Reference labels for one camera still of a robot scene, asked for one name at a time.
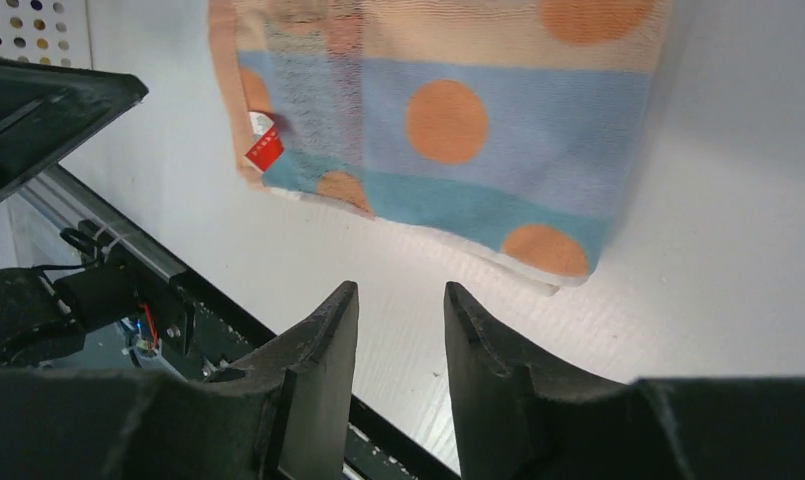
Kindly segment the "orange polka dot towel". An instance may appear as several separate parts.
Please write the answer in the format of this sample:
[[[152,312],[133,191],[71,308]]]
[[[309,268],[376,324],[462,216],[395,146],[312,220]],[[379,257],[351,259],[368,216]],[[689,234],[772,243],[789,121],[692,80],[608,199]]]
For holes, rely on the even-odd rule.
[[[554,292],[596,269],[669,1],[212,1],[255,187],[410,225]]]

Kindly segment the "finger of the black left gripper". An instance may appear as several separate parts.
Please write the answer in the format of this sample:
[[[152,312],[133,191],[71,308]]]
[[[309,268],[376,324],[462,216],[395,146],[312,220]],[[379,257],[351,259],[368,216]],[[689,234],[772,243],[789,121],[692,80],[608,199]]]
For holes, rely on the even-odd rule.
[[[148,93],[131,74],[0,57],[0,203]]]

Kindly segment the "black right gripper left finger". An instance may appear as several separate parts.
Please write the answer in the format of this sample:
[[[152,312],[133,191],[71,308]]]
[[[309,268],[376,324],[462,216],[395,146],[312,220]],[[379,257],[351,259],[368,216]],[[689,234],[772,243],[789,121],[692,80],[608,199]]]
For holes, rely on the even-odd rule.
[[[252,479],[340,479],[358,340],[358,286],[342,282],[305,319],[209,377],[252,400],[233,417],[252,431]]]

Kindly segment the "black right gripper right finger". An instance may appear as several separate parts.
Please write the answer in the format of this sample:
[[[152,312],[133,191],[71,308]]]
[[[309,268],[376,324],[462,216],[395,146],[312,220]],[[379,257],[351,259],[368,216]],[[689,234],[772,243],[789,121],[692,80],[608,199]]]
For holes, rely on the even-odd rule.
[[[621,384],[539,347],[458,282],[445,287],[444,325],[463,478],[640,478],[616,414]]]

